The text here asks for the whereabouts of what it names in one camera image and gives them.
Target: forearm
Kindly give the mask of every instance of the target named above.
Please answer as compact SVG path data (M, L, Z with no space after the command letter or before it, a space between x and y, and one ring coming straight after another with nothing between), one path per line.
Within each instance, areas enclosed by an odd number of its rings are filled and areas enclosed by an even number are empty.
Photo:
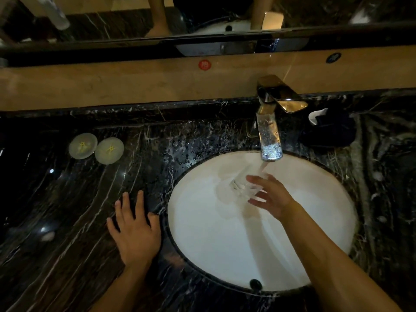
M150 263L125 267L120 277L92 307L91 312L130 312L149 267Z
M166 24L166 13L164 0L147 0L152 13L153 24Z
M272 9L274 0L254 0L251 15L251 29L261 29L266 12Z
M322 231L297 203L282 225L313 286L330 311L400 311L388 295Z

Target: white oval sink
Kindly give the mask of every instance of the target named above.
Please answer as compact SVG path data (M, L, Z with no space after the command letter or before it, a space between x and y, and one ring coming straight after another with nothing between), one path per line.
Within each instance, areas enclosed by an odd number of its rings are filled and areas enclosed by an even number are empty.
M169 229L179 250L196 267L227 283L264 291L310 283L280 222L267 211L239 202L229 185L259 152L222 154L190 170L168 204ZM284 154L266 173L280 180L322 230L346 253L351 249L356 213L341 183L324 169Z

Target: round red sticker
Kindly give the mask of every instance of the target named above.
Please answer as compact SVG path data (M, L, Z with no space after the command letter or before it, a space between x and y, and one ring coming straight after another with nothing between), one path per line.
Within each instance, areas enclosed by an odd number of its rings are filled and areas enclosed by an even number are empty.
M201 70L207 71L207 70L209 70L211 68L211 62L209 62L208 60L204 59L204 60L201 60L199 62L198 66L199 66L199 68Z

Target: faucet spout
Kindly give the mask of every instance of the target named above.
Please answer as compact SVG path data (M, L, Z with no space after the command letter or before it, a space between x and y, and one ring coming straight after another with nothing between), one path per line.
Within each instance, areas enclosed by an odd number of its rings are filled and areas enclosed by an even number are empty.
M280 107L289 114L304 109L308 104L275 75L263 76L257 82L257 96L260 107L256 113L260 137L261 156L266 162L283 157L275 109Z

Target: round coaster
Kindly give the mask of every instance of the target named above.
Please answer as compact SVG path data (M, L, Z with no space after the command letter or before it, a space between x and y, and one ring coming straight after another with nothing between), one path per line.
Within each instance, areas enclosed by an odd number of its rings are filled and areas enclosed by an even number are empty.
M107 138L101 141L95 150L95 158L101 164L117 162L123 155L124 144L118 138Z
M85 159L94 153L97 143L97 137L93 134L81 133L71 141L68 151L74 159Z

